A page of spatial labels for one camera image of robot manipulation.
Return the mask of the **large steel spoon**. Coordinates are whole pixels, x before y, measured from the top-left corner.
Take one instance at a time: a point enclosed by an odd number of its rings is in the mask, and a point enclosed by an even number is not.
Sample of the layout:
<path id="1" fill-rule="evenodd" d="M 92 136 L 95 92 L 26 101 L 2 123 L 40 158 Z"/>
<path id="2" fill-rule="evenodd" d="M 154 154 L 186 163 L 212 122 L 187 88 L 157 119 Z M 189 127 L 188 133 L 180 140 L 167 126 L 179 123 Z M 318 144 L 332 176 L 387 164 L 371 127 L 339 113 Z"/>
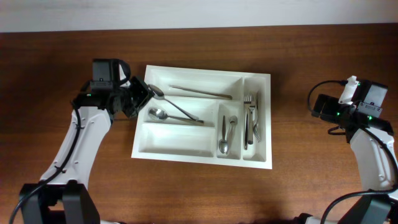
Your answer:
<path id="1" fill-rule="evenodd" d="M 148 84 L 149 89 L 153 92 L 154 98 L 157 100 L 165 100 L 166 102 L 170 103 L 172 106 L 174 106 L 176 109 L 178 109 L 180 112 L 182 112 L 184 115 L 189 117 L 192 120 L 198 121 L 199 117 L 189 113 L 188 111 L 185 111 L 181 107 L 177 106 L 175 103 L 171 102 L 170 100 L 166 99 L 164 92 L 158 88 L 155 85 Z"/>
<path id="2" fill-rule="evenodd" d="M 149 108 L 147 114 L 149 117 L 156 121 L 165 121 L 166 119 L 175 119 L 179 121 L 184 121 L 188 123 L 196 123 L 196 124 L 204 124 L 205 122 L 202 120 L 195 120 L 189 118 L 182 118 L 178 116 L 168 115 L 166 111 L 159 108 Z"/>

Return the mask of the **white plastic cutlery tray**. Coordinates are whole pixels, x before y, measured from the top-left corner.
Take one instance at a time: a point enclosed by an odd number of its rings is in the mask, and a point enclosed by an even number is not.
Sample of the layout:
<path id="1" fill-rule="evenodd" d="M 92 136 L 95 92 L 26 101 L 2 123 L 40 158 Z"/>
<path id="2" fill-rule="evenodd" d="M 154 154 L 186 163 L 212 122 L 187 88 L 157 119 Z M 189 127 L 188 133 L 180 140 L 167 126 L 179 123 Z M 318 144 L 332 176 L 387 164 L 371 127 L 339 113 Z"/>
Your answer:
<path id="1" fill-rule="evenodd" d="M 148 65 L 144 81 L 160 88 L 166 99 L 199 117 L 204 124 L 175 119 L 156 121 L 147 114 L 149 108 L 159 108 L 168 115 L 189 118 L 165 100 L 151 99 L 139 113 L 131 156 L 136 159 L 193 162 L 224 166 L 272 168 L 271 143 L 271 75 L 266 73 L 226 72 L 192 68 Z M 184 88 L 231 95 L 232 100 L 171 88 Z M 259 101 L 259 131 L 261 142 L 253 133 L 253 144 L 244 150 L 244 96 L 261 92 Z M 226 118 L 226 138 L 229 119 L 237 116 L 233 142 L 228 155 L 220 153 L 223 116 Z"/>

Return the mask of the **steel fork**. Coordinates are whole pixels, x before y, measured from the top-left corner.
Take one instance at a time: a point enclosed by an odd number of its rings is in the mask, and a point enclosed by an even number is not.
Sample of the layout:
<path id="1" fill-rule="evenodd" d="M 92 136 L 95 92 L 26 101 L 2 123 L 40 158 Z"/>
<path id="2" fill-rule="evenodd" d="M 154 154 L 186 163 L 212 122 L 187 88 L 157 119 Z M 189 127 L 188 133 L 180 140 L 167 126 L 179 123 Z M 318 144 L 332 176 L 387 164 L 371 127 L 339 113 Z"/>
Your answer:
<path id="1" fill-rule="evenodd" d="M 255 102 L 255 96 L 253 92 L 250 92 L 249 94 L 249 100 L 250 100 L 250 104 L 249 104 L 249 124 L 248 124 L 248 144 L 252 145 L 253 144 L 253 112 L 255 110 L 256 107 L 256 102 Z"/>
<path id="2" fill-rule="evenodd" d="M 245 109 L 245 130 L 244 130 L 244 150 L 246 151 L 248 149 L 248 116 L 249 116 L 249 102 L 250 102 L 250 96 L 249 94 L 246 94 L 244 96 L 244 109 Z"/>
<path id="3" fill-rule="evenodd" d="M 255 107 L 255 118 L 254 118 L 254 126 L 253 126 L 253 133 L 254 133 L 254 136 L 255 136 L 257 142 L 261 142 L 261 134 L 259 131 L 259 101 L 260 101 L 260 97 L 261 97 L 261 92 L 257 91 L 256 97 L 255 97 L 256 107 Z"/>

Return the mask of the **steel kitchen tongs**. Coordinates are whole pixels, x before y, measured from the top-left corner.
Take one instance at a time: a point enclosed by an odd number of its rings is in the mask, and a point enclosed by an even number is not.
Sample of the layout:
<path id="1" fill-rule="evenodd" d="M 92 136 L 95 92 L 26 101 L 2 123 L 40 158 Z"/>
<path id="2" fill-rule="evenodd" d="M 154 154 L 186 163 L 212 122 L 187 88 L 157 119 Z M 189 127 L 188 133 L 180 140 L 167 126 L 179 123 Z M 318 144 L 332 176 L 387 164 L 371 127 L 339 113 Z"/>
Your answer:
<path id="1" fill-rule="evenodd" d="M 212 92 L 209 92 L 209 91 L 196 90 L 196 89 L 191 89 L 191 88 L 184 88 L 184 87 L 177 86 L 177 85 L 169 85 L 169 87 L 176 88 L 176 89 L 183 90 L 183 91 L 201 93 L 201 94 L 204 94 L 204 95 L 218 96 L 218 97 L 222 97 L 222 98 L 227 98 L 229 100 L 233 99 L 233 97 L 231 95 L 226 95 L 226 94 L 221 94 L 221 93 L 212 93 Z"/>

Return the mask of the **small steel teaspoon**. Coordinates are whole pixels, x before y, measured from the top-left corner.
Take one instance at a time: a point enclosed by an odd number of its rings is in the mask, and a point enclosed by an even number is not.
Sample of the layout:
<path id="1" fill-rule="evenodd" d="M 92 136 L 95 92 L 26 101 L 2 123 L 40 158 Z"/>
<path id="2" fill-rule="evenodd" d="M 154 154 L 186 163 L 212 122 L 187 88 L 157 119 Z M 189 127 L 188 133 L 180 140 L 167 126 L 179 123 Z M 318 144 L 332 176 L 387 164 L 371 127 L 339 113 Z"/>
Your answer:
<path id="1" fill-rule="evenodd" d="M 234 130 L 235 130 L 235 127 L 236 127 L 237 123 L 238 123 L 237 116 L 230 117 L 230 119 L 229 119 L 229 131 L 228 131 L 227 138 L 226 138 L 226 141 L 227 141 L 227 144 L 228 144 L 228 148 L 226 150 L 226 155 L 228 155 L 229 152 L 230 152 L 231 145 L 232 145 L 232 142 L 233 142 L 233 137 L 234 137 Z"/>
<path id="2" fill-rule="evenodd" d="M 219 143 L 218 143 L 218 149 L 220 150 L 220 153 L 222 153 L 222 154 L 227 154 L 229 151 L 228 142 L 226 140 L 226 118 L 225 118 L 225 116 L 223 116 L 223 120 L 222 120 L 221 139 L 219 140 Z"/>

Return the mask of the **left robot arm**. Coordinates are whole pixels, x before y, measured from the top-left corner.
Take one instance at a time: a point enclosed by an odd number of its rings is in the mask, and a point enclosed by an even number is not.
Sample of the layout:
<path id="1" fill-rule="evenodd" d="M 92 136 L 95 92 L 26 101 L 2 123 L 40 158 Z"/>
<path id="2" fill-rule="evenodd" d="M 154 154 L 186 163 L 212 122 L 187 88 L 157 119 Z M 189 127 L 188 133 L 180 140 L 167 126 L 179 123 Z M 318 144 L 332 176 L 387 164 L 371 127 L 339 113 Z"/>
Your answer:
<path id="1" fill-rule="evenodd" d="M 70 126 L 55 159 L 36 184 L 23 185 L 10 223 L 17 212 L 24 223 L 104 222 L 88 193 L 98 149 L 115 116 L 135 118 L 153 94 L 121 59 L 94 59 L 92 66 L 92 79 L 71 102 Z"/>

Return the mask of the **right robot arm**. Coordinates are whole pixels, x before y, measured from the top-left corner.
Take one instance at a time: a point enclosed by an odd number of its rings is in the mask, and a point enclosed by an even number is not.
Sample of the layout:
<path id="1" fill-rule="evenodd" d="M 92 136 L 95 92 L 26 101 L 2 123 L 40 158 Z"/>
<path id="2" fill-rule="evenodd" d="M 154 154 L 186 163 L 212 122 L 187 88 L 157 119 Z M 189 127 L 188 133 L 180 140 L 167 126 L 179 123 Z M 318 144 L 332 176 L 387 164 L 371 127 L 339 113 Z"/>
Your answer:
<path id="1" fill-rule="evenodd" d="M 355 76 L 337 82 L 345 89 L 339 98 L 320 94 L 308 110 L 312 116 L 336 126 L 328 134 L 344 135 L 358 164 L 362 189 L 332 201 L 320 218 L 302 213 L 294 223 L 329 223 L 328 215 L 340 202 L 358 201 L 338 223 L 397 223 L 397 159 L 394 131 L 381 119 L 386 85 Z"/>

